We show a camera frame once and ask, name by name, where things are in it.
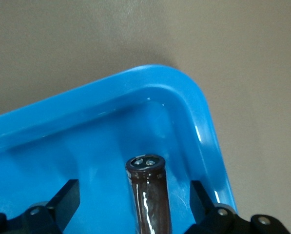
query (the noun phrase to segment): beige surface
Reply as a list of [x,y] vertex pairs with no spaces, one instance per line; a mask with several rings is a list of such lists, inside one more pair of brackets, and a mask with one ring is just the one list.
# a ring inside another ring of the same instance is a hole
[[291,1],[0,1],[0,114],[145,63],[202,88],[240,215],[291,231]]

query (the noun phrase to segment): silver screw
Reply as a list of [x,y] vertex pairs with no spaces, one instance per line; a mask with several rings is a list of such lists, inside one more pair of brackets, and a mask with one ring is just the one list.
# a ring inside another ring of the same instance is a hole
[[271,222],[268,218],[264,217],[264,216],[261,216],[258,218],[259,222],[264,224],[264,225],[270,225]]
[[135,164],[136,164],[136,165],[140,165],[142,162],[143,162],[143,159],[140,158],[140,159],[138,159],[137,161],[135,161]]
[[147,160],[146,161],[146,165],[147,166],[152,166],[152,165],[154,165],[155,164],[155,162],[153,161],[153,160]]
[[39,212],[39,208],[35,208],[35,209],[33,209],[33,210],[30,211],[30,214],[31,214],[31,215],[35,215],[35,214],[37,214],[38,212]]
[[219,209],[218,210],[218,214],[221,216],[227,216],[228,212],[225,209]]

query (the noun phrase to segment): brown cylinder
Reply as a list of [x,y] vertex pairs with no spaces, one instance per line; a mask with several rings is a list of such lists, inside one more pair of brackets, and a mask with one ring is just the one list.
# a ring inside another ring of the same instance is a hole
[[126,163],[140,234],[171,234],[165,160],[142,155]]

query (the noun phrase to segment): tray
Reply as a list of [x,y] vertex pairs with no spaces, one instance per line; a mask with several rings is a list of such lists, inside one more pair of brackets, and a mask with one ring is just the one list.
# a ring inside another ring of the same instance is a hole
[[8,219],[79,179],[66,234],[135,233],[125,162],[166,159],[174,234],[194,223],[190,180],[236,210],[206,100],[182,72],[145,65],[0,116],[0,212]]

